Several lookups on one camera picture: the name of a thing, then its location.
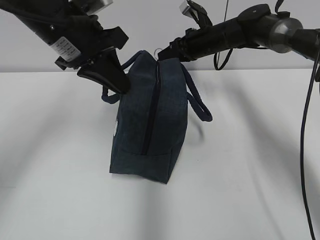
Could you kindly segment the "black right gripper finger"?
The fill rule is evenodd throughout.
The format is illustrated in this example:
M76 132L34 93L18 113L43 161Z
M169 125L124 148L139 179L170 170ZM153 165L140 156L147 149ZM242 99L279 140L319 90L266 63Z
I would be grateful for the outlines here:
M167 48L161 50L157 56L158 56L159 61L164 61L167 59L175 59L175 58L180 60L182 57L182 55L178 49L171 48L171 47L167 47Z

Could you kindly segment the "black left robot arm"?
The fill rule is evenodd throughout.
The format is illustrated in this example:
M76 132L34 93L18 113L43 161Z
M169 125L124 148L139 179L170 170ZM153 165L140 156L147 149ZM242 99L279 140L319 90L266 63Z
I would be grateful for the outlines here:
M2 0L0 8L13 14L57 54L55 64L115 93L124 94L130 81L117 50L128 36L119 27L105 29L97 13L111 0Z

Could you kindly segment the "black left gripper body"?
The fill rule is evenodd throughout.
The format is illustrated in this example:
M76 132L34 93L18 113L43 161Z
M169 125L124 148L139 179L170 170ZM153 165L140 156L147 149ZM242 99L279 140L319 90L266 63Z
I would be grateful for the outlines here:
M54 43L54 50L59 55L55 64L62 70L67 68L77 70L91 64L103 53L122 49L128 40L129 37L119 26L103 29L87 41L78 38L78 43L62 36Z

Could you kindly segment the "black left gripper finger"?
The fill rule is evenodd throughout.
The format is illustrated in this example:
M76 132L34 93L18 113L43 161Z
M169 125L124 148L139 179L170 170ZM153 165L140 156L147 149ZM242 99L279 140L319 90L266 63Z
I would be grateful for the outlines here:
M97 68L90 66L81 67L80 70L77 72L77 76L91 80L115 93L118 92L114 83L114 76L105 70L98 70Z
M103 52L103 85L118 94L126 94L131 87L115 49Z

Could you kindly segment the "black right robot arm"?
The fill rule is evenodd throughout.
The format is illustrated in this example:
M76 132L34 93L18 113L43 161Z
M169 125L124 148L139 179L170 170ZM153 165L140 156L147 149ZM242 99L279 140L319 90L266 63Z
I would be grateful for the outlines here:
M293 51L319 65L320 30L305 29L290 12L279 11L282 3L277 1L275 13L268 4L257 4L235 18L214 25L201 5L185 0L180 11L195 20L199 28L187 29L183 37L176 38L160 51L158 58L191 62L213 55L214 68L219 71L225 67L234 49L247 48L279 54Z

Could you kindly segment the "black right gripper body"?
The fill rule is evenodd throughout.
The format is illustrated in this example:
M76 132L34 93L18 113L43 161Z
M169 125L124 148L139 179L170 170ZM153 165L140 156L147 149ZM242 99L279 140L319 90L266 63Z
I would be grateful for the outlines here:
M197 57L192 52L193 47L190 44L190 40L191 39L187 36L177 37L169 45L173 55L176 56L181 62L192 62L197 60Z

